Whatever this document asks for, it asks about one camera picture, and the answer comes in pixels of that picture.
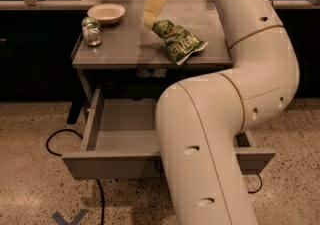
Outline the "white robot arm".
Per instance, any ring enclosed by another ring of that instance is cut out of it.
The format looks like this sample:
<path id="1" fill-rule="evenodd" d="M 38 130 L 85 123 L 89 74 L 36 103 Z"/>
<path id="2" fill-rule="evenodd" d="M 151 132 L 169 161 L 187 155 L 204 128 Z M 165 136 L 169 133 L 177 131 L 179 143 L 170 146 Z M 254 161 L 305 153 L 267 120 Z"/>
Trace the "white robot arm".
<path id="1" fill-rule="evenodd" d="M 230 69 L 181 80 L 158 100 L 156 132 L 179 225 L 259 225 L 233 140 L 282 112 L 296 54 L 269 0 L 214 0 Z"/>

